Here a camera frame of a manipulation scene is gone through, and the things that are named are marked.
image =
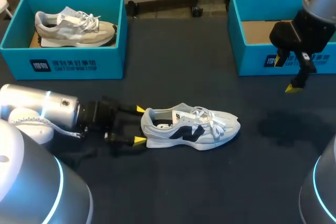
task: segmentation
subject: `shoe box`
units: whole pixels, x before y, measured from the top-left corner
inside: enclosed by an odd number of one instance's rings
[[[66,6],[118,27],[115,44],[106,47],[41,48],[35,14],[60,13]],[[124,0],[21,0],[0,45],[16,80],[122,79],[127,42]]]
[[[294,52],[283,67],[274,67],[277,48],[269,34],[276,22],[292,20],[301,9],[302,0],[230,0],[228,32],[240,76],[299,72]],[[318,73],[336,73],[336,34],[312,59]]]

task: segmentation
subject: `shoelace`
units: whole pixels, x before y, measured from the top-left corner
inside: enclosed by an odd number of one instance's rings
[[[199,106],[195,107],[195,109],[201,110],[201,112],[199,112],[198,110],[192,112],[192,114],[196,114],[197,119],[199,119],[203,114],[209,117],[210,126],[213,130],[215,137],[219,137],[221,134],[224,134],[224,128],[226,127],[226,124],[219,120],[213,112]]]
[[[100,16],[94,17],[92,13],[90,15],[88,15],[85,12],[81,12],[81,11],[77,12],[77,14],[80,15],[79,19],[80,19],[81,23],[78,24],[78,25],[74,25],[75,27],[83,26],[84,27],[83,31],[98,30],[98,28],[99,28],[98,18],[100,18]]]

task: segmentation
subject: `dark gray table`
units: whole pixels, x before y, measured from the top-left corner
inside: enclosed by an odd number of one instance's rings
[[[207,152],[180,146],[115,158],[91,135],[85,144],[99,156],[78,173],[93,194],[93,223],[299,223],[300,186],[336,131],[336,77],[312,76],[295,95],[284,93],[290,78],[238,77],[223,18],[130,22],[123,80],[15,81],[0,58],[0,85],[240,117],[240,135]]]

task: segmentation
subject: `white sneaker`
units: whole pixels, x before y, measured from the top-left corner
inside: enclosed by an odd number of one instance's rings
[[[98,17],[66,7],[59,14],[37,12],[35,27],[41,47],[101,47],[112,44],[117,27]]]
[[[141,129],[148,148],[186,144],[204,151],[230,141],[239,131],[238,117],[181,103],[171,109],[146,109]]]

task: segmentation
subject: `white shoelace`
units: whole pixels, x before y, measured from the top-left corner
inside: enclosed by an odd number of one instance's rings
[[[86,30],[98,30],[99,28],[99,20],[100,16],[94,17],[93,14],[91,13],[90,15],[86,14],[85,12],[77,12],[77,14],[80,15],[80,24],[74,25],[75,27],[83,26],[84,29],[83,31]]]
[[[215,116],[213,112],[206,108],[197,106],[195,107],[195,109],[201,110],[201,112],[199,112],[198,110],[192,112],[192,114],[196,114],[197,119],[199,119],[203,114],[209,117],[210,126],[213,130],[215,137],[219,137],[220,135],[224,134],[224,128],[226,127],[226,123],[222,122]]]
[[[77,132],[69,132],[69,131],[65,131],[62,130],[60,127],[56,126],[55,124],[51,123],[48,119],[45,118],[22,118],[22,119],[18,119],[18,120],[13,120],[13,121],[9,121],[10,124],[20,124],[20,123],[25,123],[25,122],[39,122],[39,123],[43,123],[46,124],[48,126],[50,126],[51,128],[53,128],[55,131],[66,135],[66,136],[72,136],[72,137],[76,137],[76,138],[81,138],[81,134],[77,133]]]

